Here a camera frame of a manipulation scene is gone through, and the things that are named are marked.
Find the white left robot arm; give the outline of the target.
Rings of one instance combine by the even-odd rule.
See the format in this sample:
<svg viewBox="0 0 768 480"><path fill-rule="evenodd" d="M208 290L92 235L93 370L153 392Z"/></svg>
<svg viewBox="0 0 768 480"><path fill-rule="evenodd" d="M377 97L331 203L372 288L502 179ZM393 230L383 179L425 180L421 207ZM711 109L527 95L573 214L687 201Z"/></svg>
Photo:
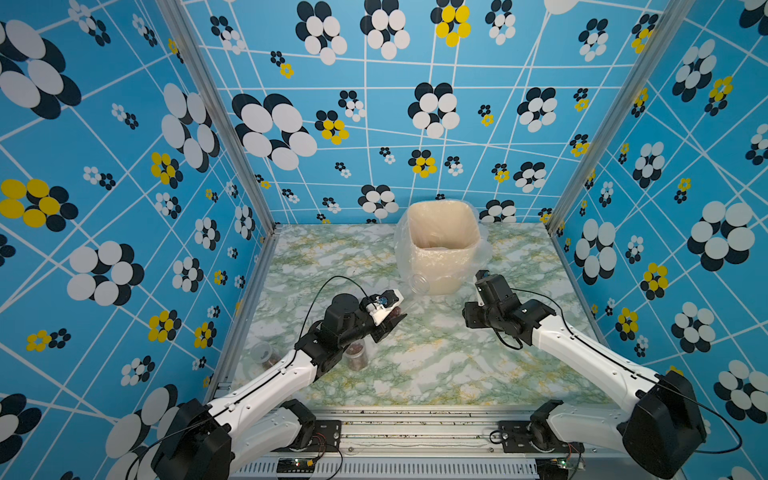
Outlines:
<svg viewBox="0 0 768 480"><path fill-rule="evenodd" d="M402 301L397 289L334 296L323 318L265 373L206 404L183 404L157 445L152 471L160 479L227 479L274 450L302 447L315 417L294 394L328 373L354 342L386 338L406 316Z"/></svg>

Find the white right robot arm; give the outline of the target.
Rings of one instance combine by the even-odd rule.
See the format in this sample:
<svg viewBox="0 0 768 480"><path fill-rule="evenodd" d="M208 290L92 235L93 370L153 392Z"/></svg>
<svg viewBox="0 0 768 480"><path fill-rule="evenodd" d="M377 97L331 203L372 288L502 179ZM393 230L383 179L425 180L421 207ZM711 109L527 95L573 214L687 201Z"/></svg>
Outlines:
<svg viewBox="0 0 768 480"><path fill-rule="evenodd" d="M468 328L507 334L558 358L617 406L546 402L529 420L528 438L536 449L594 445L624 453L649 474L671 479L705 442L701 408L683 375L642 367L584 335L541 301L521 302L501 275L480 270L474 286L477 299L462 310Z"/></svg>

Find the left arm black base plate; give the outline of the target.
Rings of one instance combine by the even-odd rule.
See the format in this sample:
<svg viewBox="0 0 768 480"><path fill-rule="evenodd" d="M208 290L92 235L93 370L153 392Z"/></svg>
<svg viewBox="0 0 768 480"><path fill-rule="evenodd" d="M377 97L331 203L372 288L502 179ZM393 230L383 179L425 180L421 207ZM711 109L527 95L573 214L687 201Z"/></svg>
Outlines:
<svg viewBox="0 0 768 480"><path fill-rule="evenodd" d="M274 449L277 453L309 452L319 453L323 447L338 447L341 441L342 422L338 420L319 419L302 424L295 438L287 445Z"/></svg>

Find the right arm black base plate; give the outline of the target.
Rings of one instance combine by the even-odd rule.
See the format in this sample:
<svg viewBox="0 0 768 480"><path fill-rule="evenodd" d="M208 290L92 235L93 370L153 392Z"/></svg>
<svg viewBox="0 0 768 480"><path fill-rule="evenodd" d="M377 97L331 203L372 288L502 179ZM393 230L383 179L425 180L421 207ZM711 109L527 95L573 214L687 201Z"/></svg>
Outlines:
<svg viewBox="0 0 768 480"><path fill-rule="evenodd" d="M529 421L500 421L489 434L489 441L504 453L568 456L585 451L580 442L568 443L549 433L535 433Z"/></svg>

